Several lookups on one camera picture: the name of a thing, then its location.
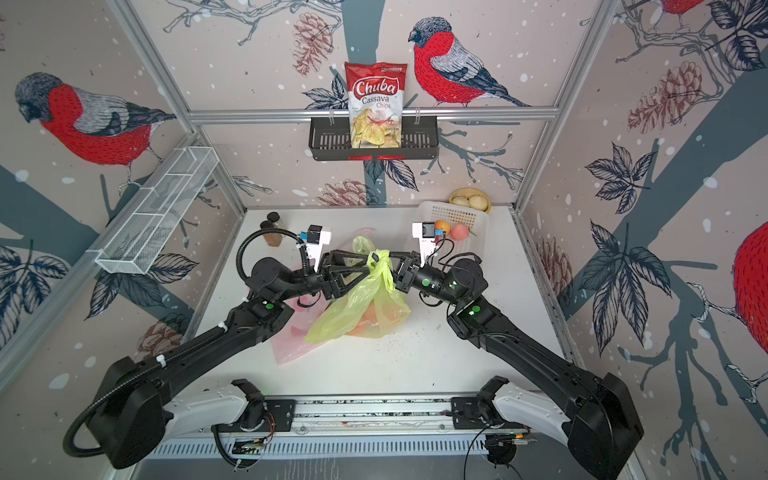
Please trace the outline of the green avocado print plastic bag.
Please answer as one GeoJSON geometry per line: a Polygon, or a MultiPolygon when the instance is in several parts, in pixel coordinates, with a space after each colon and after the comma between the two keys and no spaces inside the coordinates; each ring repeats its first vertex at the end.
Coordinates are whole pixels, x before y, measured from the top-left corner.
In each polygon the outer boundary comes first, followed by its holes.
{"type": "Polygon", "coordinates": [[[307,343],[319,344],[335,340],[354,329],[363,318],[375,318],[382,338],[392,333],[411,315],[405,295],[396,290],[387,292],[382,284],[381,274],[390,269],[389,251],[379,250],[364,235],[351,242],[352,252],[367,254],[370,275],[355,286],[348,294],[335,300],[319,317],[305,337],[307,343]]]}

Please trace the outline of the orange yellow peach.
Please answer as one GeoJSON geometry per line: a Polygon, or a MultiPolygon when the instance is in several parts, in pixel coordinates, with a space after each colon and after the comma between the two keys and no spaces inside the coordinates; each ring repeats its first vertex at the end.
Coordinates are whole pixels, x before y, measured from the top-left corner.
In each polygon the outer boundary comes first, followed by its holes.
{"type": "Polygon", "coordinates": [[[439,220],[435,222],[435,229],[437,236],[445,237],[450,234],[451,225],[446,221],[439,220]]]}

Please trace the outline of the red peach front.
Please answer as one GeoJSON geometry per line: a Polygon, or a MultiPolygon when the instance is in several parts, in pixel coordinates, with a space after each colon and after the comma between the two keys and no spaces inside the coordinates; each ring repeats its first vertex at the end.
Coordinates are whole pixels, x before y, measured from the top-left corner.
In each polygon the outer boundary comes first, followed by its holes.
{"type": "Polygon", "coordinates": [[[379,333],[378,322],[375,318],[363,318],[357,326],[348,332],[350,336],[376,338],[379,333]]]}

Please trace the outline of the red peach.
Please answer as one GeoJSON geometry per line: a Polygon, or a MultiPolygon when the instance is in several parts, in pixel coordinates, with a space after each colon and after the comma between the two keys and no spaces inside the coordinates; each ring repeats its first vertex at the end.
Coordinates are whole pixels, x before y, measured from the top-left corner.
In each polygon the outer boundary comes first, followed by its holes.
{"type": "Polygon", "coordinates": [[[363,318],[357,326],[348,332],[350,336],[376,338],[379,333],[378,322],[375,318],[363,318]]]}
{"type": "Polygon", "coordinates": [[[468,226],[462,223],[456,223],[451,227],[450,237],[455,242],[461,242],[467,240],[471,235],[471,231],[468,226]]]}

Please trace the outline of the red peach top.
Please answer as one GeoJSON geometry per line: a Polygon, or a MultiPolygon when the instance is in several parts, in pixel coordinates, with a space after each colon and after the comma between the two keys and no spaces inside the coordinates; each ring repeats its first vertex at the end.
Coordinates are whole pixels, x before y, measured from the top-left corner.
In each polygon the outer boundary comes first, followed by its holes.
{"type": "Polygon", "coordinates": [[[471,235],[471,231],[468,226],[462,223],[456,223],[451,227],[450,237],[455,242],[461,242],[467,240],[471,235]]]}

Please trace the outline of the pink plastic bag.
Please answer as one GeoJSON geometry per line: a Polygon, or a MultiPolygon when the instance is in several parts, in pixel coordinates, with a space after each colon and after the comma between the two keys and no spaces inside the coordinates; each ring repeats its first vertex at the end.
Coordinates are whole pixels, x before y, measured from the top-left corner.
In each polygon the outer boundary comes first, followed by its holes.
{"type": "Polygon", "coordinates": [[[286,325],[270,339],[273,354],[278,365],[286,365],[322,346],[322,343],[307,343],[305,337],[327,309],[329,301],[319,296],[317,302],[310,308],[304,308],[299,305],[299,302],[309,305],[312,301],[313,298],[310,296],[302,296],[285,301],[294,310],[294,313],[286,325]]]}

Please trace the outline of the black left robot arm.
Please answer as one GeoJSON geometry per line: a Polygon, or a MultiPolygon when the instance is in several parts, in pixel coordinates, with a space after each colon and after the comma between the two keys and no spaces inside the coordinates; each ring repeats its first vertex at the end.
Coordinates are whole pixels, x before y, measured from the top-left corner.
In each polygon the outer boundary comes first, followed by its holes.
{"type": "Polygon", "coordinates": [[[304,235],[281,228],[264,228],[248,235],[235,257],[237,274],[248,288],[245,301],[215,327],[179,347],[140,362],[124,357],[113,363],[93,402],[64,434],[63,451],[73,458],[104,455],[117,469],[138,463],[164,440],[176,420],[169,407],[172,400],[216,366],[279,332],[294,313],[287,300],[315,294],[339,299],[368,276],[379,258],[375,253],[331,250],[311,261],[309,250],[319,238],[317,225],[310,226],[304,235]],[[295,242],[299,269],[290,270],[265,257],[250,271],[245,270],[246,248],[268,234],[295,242]]]}

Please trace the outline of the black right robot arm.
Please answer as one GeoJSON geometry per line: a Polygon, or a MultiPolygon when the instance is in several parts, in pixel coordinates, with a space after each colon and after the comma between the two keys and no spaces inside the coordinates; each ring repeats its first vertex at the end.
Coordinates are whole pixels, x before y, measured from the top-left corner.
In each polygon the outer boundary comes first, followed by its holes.
{"type": "Polygon", "coordinates": [[[454,307],[447,322],[456,335],[500,358],[533,382],[567,420],[560,428],[574,459],[596,479],[616,479],[644,436],[626,384],[600,378],[569,362],[512,323],[483,296],[480,263],[461,257],[441,270],[416,252],[392,252],[395,288],[415,288],[454,307]]]}

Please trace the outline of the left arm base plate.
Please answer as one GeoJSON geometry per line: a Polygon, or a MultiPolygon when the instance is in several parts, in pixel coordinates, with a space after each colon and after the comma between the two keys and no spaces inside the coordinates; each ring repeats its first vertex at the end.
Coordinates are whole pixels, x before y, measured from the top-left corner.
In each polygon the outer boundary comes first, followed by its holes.
{"type": "Polygon", "coordinates": [[[285,433],[292,429],[297,401],[267,398],[256,404],[250,402],[245,411],[230,423],[219,424],[225,433],[285,433]]]}

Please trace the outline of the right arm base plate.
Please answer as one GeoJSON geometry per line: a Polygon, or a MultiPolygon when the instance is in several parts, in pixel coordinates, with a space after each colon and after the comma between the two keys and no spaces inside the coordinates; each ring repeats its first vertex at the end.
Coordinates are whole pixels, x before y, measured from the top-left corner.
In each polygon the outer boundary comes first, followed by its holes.
{"type": "Polygon", "coordinates": [[[480,430],[485,427],[529,430],[522,423],[504,420],[490,401],[478,396],[452,397],[449,414],[455,430],[480,430]]]}

